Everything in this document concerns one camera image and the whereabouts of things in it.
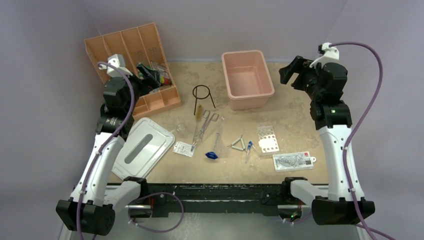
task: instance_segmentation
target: pink plastic bin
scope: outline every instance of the pink plastic bin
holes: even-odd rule
[[[273,82],[261,51],[225,52],[222,65],[232,110],[261,108],[274,95]]]

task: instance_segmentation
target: table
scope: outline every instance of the table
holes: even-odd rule
[[[328,173],[323,145],[309,114],[311,100],[305,92],[294,90],[290,85],[280,84],[278,70],[286,64],[268,63],[267,65],[275,88],[274,96],[262,108],[234,111],[229,106],[230,99],[222,63],[169,63],[182,106],[150,118],[168,131],[173,131],[176,141],[191,144],[196,126],[193,116],[195,98],[192,90],[194,86],[203,84],[210,88],[216,109],[213,108],[209,98],[198,100],[198,104],[210,110],[211,114],[217,112],[220,116],[224,116],[221,136],[226,146],[241,135],[246,144],[252,141],[258,146],[257,127],[273,126],[280,153],[309,151],[311,156],[316,157],[313,169],[276,172],[271,156],[259,158],[252,151],[248,163],[245,163],[246,153],[231,148],[226,149],[227,154],[224,157],[217,160],[208,159],[205,153],[212,150],[217,132],[214,122],[211,122],[193,158],[176,154],[171,148],[151,170],[147,176],[147,182],[278,184],[285,177],[305,177],[313,184],[327,184]],[[199,88],[198,95],[205,96],[206,93]],[[178,117],[185,119],[190,130],[188,137],[179,137],[175,131]],[[122,181],[112,173],[109,182]]]

